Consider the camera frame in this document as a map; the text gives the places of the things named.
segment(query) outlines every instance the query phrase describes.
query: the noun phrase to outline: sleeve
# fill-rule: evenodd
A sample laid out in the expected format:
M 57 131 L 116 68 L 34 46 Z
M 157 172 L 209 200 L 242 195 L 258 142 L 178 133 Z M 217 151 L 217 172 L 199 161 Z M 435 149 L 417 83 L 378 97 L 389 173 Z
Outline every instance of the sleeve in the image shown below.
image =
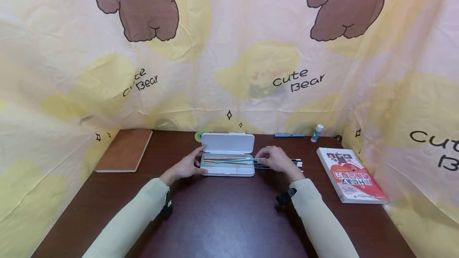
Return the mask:
M 310 179 L 293 182 L 296 188 L 293 206 L 303 221 L 309 240 L 319 258 L 358 258 L 354 245 L 344 228 L 322 200 Z
M 83 258 L 122 258 L 166 203 L 169 187 L 150 180 L 102 230 Z

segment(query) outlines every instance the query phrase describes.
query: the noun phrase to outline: glue stick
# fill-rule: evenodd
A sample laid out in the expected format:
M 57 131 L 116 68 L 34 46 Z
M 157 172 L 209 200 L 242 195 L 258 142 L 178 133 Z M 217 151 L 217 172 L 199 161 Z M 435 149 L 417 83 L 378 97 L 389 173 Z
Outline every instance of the glue stick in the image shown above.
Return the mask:
M 320 135 L 320 132 L 322 132 L 322 129 L 323 129 L 323 128 L 324 128 L 323 125 L 317 125 L 317 127 L 316 127 L 316 129 L 315 129 L 315 131 L 314 131 L 314 134 L 313 134 L 313 136 L 311 137 L 311 141 L 312 141 L 313 143 L 315 143 L 315 142 L 317 141 L 318 136 Z

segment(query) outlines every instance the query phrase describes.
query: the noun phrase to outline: tape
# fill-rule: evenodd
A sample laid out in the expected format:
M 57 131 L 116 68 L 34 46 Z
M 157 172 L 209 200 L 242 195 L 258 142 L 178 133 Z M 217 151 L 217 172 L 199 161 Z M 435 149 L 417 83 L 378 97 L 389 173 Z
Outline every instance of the tape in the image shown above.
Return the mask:
M 202 143 L 202 134 L 207 133 L 207 131 L 197 131 L 196 134 L 194 134 L 194 139 L 198 141 L 199 143 Z

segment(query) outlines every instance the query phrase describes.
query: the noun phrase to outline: pencil case lid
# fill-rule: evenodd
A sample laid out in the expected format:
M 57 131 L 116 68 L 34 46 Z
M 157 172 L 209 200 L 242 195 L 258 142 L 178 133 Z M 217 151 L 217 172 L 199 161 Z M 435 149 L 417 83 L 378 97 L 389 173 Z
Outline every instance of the pencil case lid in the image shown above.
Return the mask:
M 202 144 L 208 153 L 251 153 L 255 136 L 238 133 L 205 133 Z

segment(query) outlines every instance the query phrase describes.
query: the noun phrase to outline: brown notebook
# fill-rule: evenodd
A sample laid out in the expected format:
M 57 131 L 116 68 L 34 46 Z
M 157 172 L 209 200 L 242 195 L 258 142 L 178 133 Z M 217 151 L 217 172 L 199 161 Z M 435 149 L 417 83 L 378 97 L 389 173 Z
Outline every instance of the brown notebook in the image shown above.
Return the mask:
M 153 131 L 122 129 L 97 164 L 96 172 L 136 172 Z

